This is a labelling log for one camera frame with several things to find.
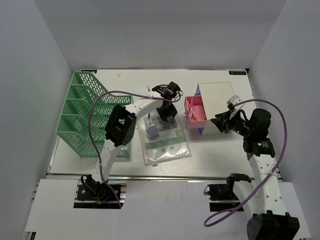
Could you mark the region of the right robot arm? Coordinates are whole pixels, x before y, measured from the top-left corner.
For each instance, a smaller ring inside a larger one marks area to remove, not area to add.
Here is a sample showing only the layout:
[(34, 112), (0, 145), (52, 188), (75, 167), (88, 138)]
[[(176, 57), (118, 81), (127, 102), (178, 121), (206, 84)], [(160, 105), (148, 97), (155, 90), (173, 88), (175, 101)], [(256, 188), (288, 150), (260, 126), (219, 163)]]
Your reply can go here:
[(231, 131), (243, 137), (243, 149), (252, 169), (256, 186), (242, 173), (227, 178), (226, 195), (240, 201), (248, 222), (250, 240), (292, 240), (300, 229), (297, 217), (288, 212), (280, 191), (275, 150), (268, 138), (271, 114), (257, 108), (250, 119), (241, 116), (242, 110), (228, 110), (211, 119), (221, 133)]

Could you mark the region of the pink drawer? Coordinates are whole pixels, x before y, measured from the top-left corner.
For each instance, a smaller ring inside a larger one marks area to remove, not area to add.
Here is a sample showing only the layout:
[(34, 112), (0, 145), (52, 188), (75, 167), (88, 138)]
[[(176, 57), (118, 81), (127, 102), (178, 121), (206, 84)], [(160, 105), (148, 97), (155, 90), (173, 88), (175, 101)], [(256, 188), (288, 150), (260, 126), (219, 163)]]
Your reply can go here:
[[(189, 108), (188, 106), (188, 97), (193, 98), (193, 107)], [(201, 121), (201, 117), (203, 116), (203, 113), (201, 111), (201, 107), (199, 106), (199, 99), (198, 96), (186, 96), (184, 100), (184, 114), (186, 115), (187, 119), (187, 126), (189, 129), (199, 129), (203, 127), (204, 122)], [(190, 118), (190, 109), (192, 109), (194, 115), (197, 118), (197, 121), (194, 121), (192, 118)]]

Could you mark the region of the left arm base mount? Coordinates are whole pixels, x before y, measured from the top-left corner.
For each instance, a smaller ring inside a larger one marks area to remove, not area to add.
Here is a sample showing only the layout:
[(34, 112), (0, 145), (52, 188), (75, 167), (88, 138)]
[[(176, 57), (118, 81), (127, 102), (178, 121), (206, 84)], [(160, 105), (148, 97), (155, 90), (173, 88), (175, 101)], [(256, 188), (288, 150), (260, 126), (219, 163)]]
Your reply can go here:
[(126, 185), (111, 184), (113, 191), (105, 184), (95, 181), (92, 175), (82, 175), (78, 183), (74, 209), (111, 209), (119, 210), (123, 206), (126, 197)]

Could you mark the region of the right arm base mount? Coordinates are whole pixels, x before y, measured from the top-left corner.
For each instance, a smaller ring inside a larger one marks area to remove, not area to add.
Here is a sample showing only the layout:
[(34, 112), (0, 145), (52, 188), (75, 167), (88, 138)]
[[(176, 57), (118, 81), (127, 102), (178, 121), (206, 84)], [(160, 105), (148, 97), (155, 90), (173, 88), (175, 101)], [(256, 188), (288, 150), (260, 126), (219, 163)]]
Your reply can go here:
[(232, 209), (240, 204), (239, 199), (233, 192), (235, 182), (248, 182), (252, 180), (246, 174), (231, 173), (224, 184), (208, 184), (203, 194), (209, 196), (210, 212), (220, 212), (222, 210)]

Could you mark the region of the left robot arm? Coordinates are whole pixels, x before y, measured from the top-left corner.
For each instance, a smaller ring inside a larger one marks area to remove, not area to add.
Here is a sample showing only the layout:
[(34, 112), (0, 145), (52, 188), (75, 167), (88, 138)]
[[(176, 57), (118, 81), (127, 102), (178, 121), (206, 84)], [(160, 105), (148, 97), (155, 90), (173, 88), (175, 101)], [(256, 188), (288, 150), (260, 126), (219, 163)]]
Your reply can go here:
[[(91, 123), (92, 115), (96, 104), (107, 95), (120, 93), (132, 97), (138, 97), (139, 100), (122, 106), (117, 104), (113, 107), (112, 112), (105, 126), (105, 139), (102, 151), (100, 151), (94, 141)], [(178, 84), (170, 82), (169, 84), (161, 84), (153, 87), (147, 95), (130, 93), (120, 90), (108, 91), (94, 101), (89, 117), (88, 117), (88, 134), (97, 152), (98, 161), (94, 170), (90, 173), (91, 177), (96, 181), (88, 188), (88, 193), (94, 199), (99, 200), (105, 196), (106, 187), (113, 164), (120, 153), (123, 146), (131, 142), (134, 137), (136, 123), (139, 119), (156, 110), (159, 117), (163, 121), (174, 118), (178, 111), (174, 103), (178, 102), (182, 97), (182, 90)]]

